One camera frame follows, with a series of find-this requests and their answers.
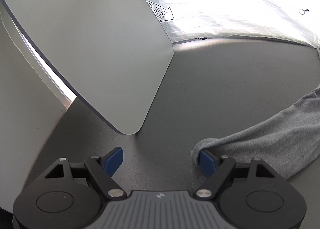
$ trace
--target gray cloth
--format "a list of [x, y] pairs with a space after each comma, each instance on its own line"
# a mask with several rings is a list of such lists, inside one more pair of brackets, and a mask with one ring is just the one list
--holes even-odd
[[288, 179], [320, 155], [320, 85], [289, 108], [253, 127], [221, 139], [201, 140], [191, 151], [193, 188], [205, 181], [197, 165], [199, 152], [213, 148], [250, 163], [260, 157]]

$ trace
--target wrinkled white sheet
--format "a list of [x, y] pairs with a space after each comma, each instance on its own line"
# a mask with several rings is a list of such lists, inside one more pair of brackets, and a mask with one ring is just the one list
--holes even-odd
[[320, 46], [320, 0], [147, 2], [172, 42], [236, 34], [276, 37], [318, 49]]

